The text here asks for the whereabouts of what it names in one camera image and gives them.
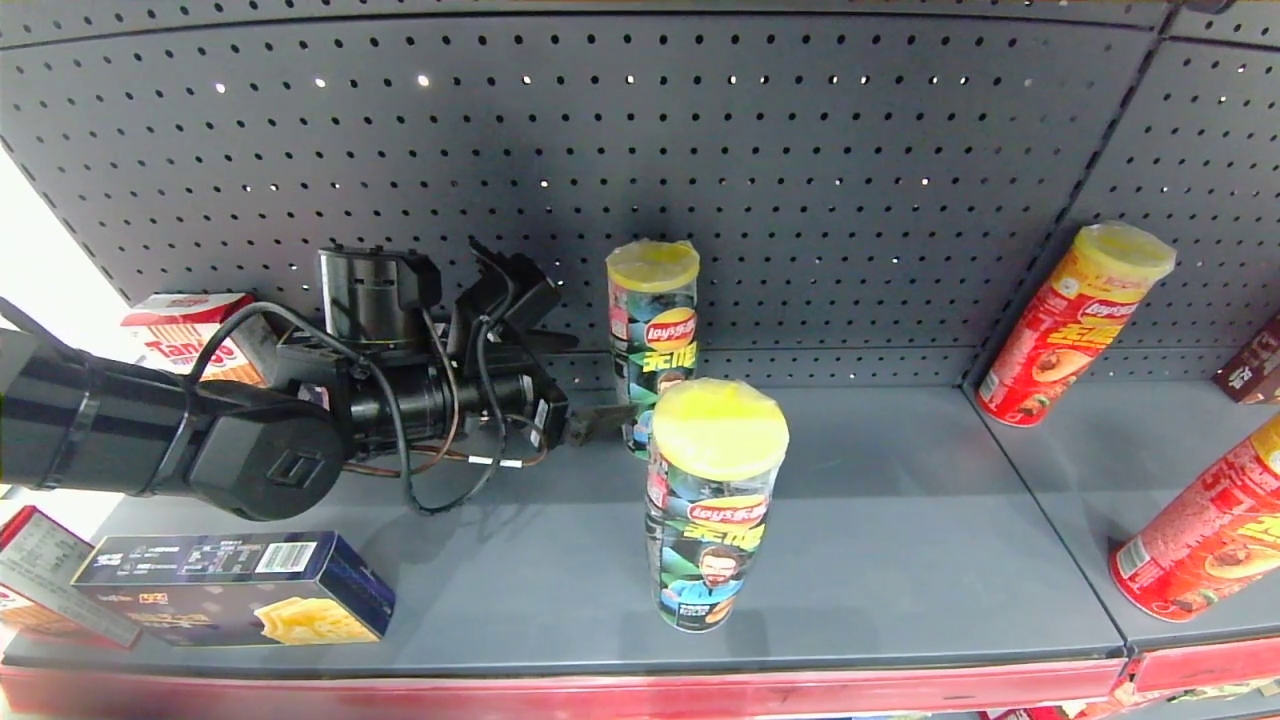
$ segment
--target perforated metal panel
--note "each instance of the perforated metal panel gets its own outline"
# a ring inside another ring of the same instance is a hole
[[[1071,211],[1134,223],[1179,254],[1116,347],[1235,350],[1280,307],[1277,101],[1280,54],[1160,49]]]
[[[1221,15],[1183,12],[1172,35],[1280,47],[1280,4],[1238,1]]]
[[[0,47],[102,35],[151,32],[210,24],[233,24],[360,15],[429,13],[582,12],[584,3],[544,0],[220,0],[216,3],[95,0],[93,3],[6,3],[0,5]],[[1021,19],[1053,19],[1152,27],[1161,3],[1087,3],[1080,0],[672,0],[609,3],[611,12],[769,12],[919,13]]]
[[[963,347],[712,350],[701,355],[699,374],[763,387],[946,386],[960,382],[973,356]],[[562,387],[614,388],[607,352],[550,356],[544,364]]]
[[[1146,44],[922,17],[223,27],[6,51],[3,135],[133,300],[317,313],[329,242],[429,252],[461,287],[476,237],[543,263],[548,325],[603,350],[604,255],[648,234],[701,250],[712,347],[964,348]]]

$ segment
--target lay's logo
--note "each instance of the lay's logo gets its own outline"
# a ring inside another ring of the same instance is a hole
[[[1129,315],[1138,309],[1137,304],[1119,304],[1107,302],[1105,300],[1094,300],[1080,310],[1080,319],[1100,319],[1100,320],[1128,320]]]
[[[751,527],[764,518],[769,503],[763,495],[717,497],[689,506],[689,519],[709,525]]]
[[[695,329],[698,314],[692,307],[672,307],[649,320],[644,328],[644,342],[658,352],[671,352],[689,345]]]

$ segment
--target lay's chip canister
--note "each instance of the lay's chip canister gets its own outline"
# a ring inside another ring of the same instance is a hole
[[[631,452],[649,457],[658,395],[698,368],[698,251],[640,240],[611,252],[605,265],[618,401],[637,406],[622,436]]]

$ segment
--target red lay's canister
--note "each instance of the red lay's canister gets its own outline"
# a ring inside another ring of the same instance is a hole
[[[978,405],[1009,425],[1043,420],[1175,259],[1172,247],[1124,223],[1082,228],[982,380]]]
[[[1174,623],[1280,568],[1280,415],[1201,473],[1110,566],[1125,597]]]

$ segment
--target cheese cracker image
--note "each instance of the cheese cracker image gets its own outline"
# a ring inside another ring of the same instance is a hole
[[[364,623],[329,598],[291,597],[253,614],[262,620],[262,634],[280,644],[378,642]]]

